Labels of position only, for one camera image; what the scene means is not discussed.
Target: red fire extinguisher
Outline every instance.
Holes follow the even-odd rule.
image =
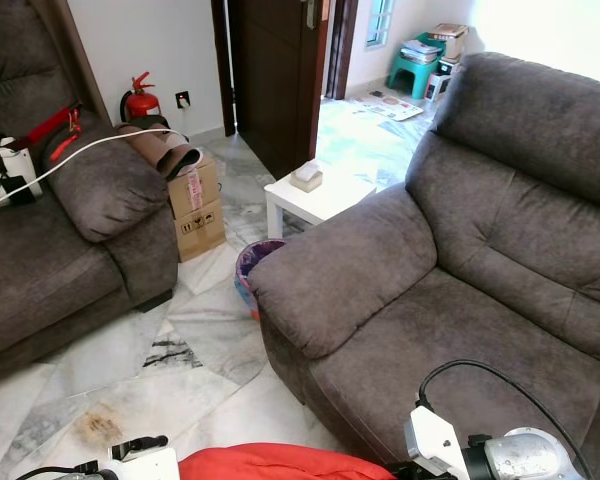
[[[147,87],[155,87],[155,85],[142,84],[142,81],[148,75],[149,72],[144,72],[138,78],[131,79],[133,80],[133,90],[125,93],[120,100],[120,119],[123,122],[127,121],[127,112],[131,120],[146,115],[160,115],[162,113],[158,97],[144,91]]]

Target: marble floor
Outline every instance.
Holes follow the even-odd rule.
[[[334,101],[321,115],[318,159],[379,189],[402,180],[431,118],[395,124]],[[0,382],[0,480],[104,459],[109,445],[145,435],[167,435],[179,459],[256,441],[342,451],[271,369],[233,286],[239,251],[266,237],[263,186],[273,178],[237,136],[205,152],[218,165],[227,242],[179,266],[171,301],[129,312]],[[306,228],[285,217],[285,235]]]
[[[413,100],[403,90],[386,87],[375,90],[404,99],[424,111],[396,122],[346,100],[324,99],[320,107],[316,159],[374,183],[381,191],[404,181],[411,157],[431,125],[438,104]]]

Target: white wall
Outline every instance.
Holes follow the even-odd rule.
[[[208,0],[69,0],[111,121],[131,77],[151,72],[149,89],[171,126],[187,135],[223,125],[211,2]],[[191,108],[178,110],[188,90]]]
[[[421,28],[473,27],[467,52],[494,51],[600,80],[600,0],[428,0]]]
[[[391,63],[400,49],[399,45],[424,31],[422,15],[428,1],[394,0],[387,44],[367,50],[371,0],[359,0],[347,78],[347,96],[366,88],[368,83],[384,79],[389,75]]]

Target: dark brown door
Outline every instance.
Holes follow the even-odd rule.
[[[238,132],[276,178],[315,156],[328,3],[228,1]]]

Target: packing tape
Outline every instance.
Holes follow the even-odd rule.
[[[198,169],[194,168],[192,172],[187,174],[189,177],[189,201],[191,207],[194,210],[202,208],[202,184],[200,183],[200,176],[198,175]]]

